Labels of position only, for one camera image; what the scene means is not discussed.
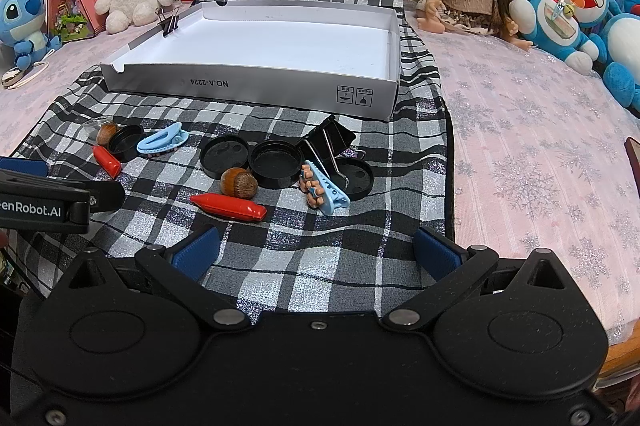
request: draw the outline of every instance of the blue plush toy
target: blue plush toy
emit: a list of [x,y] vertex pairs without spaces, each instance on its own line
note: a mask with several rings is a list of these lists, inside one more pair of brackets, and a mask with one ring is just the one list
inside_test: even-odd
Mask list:
[[622,8],[609,1],[612,18],[600,32],[609,54],[602,81],[620,105],[640,111],[640,0]]
[[15,65],[27,70],[50,49],[62,47],[59,37],[51,40],[40,32],[45,19],[44,0],[0,0],[0,40],[14,48]]
[[580,28],[594,26],[607,13],[608,0],[512,0],[510,17],[525,40],[588,74],[593,61],[607,58],[602,39]]

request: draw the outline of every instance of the open box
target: open box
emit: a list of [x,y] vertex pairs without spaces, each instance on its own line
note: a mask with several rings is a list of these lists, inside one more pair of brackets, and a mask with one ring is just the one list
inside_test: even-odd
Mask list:
[[388,121],[400,76],[398,17],[298,0],[204,2],[100,64],[111,91],[317,110]]

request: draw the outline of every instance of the blue hair clip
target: blue hair clip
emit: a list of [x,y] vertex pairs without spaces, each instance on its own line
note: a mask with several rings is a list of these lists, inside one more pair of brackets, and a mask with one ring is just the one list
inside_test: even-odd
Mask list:
[[330,217],[334,214],[334,210],[336,208],[348,208],[351,201],[345,195],[345,193],[338,188],[334,183],[327,178],[327,176],[322,173],[318,167],[313,164],[311,161],[305,161],[306,164],[311,168],[311,172],[313,172],[314,181],[320,181],[320,186],[324,188],[324,193],[322,195],[316,196],[316,189],[311,187],[309,191],[314,199],[318,197],[322,197],[322,204],[320,205],[320,211]]
[[140,141],[137,149],[141,154],[151,157],[170,151],[171,149],[175,151],[180,145],[183,145],[187,139],[189,139],[189,132],[182,130],[181,123],[174,123]]

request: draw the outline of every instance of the black round container lid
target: black round container lid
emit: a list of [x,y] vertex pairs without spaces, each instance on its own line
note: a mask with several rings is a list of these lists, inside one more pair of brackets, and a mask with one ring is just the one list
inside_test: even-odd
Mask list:
[[248,158],[249,145],[235,133],[214,137],[200,151],[202,169],[214,179],[220,179],[229,168],[247,168]]
[[291,143],[267,139],[258,143],[249,156],[249,168],[258,185],[269,190],[290,187],[300,178],[302,152]]
[[344,187],[344,179],[339,175],[332,175],[331,181],[347,194],[350,201],[359,201],[369,195],[373,188],[373,171],[369,164],[360,159],[338,157],[335,160],[340,173],[349,179],[349,185]]
[[139,156],[138,143],[145,139],[145,130],[139,125],[128,125],[114,133],[107,149],[120,162],[129,162]]

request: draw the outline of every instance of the plaid blanket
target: plaid blanket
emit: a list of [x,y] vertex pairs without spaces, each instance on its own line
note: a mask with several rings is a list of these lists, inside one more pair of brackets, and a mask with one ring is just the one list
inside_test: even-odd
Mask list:
[[[368,2],[401,13],[402,0],[339,1]],[[81,129],[92,117],[113,116],[116,123],[140,124],[146,130],[180,121],[190,138],[176,152],[124,165],[118,177],[127,193],[124,207],[92,215],[89,234],[13,232],[13,249],[47,292],[86,246],[114,257],[131,256],[145,244],[171,246],[192,229],[213,223],[222,247],[202,283],[252,317],[265,309],[387,312],[432,281],[415,262],[417,227],[428,223],[449,236],[451,232],[452,200],[446,187],[452,179],[446,173],[453,159],[447,143],[452,134],[439,74],[433,56],[404,20],[401,52],[401,85],[391,122],[337,118],[356,134],[353,148],[366,153],[376,177],[370,195],[325,217],[306,205],[296,187],[260,189],[254,200],[268,209],[260,223],[211,217],[189,202],[193,194],[219,191],[218,181],[200,167],[200,147],[230,132],[250,144],[267,137],[295,141],[327,114],[108,93],[98,70],[84,73],[52,104],[17,156],[43,159],[51,177],[106,179]]]

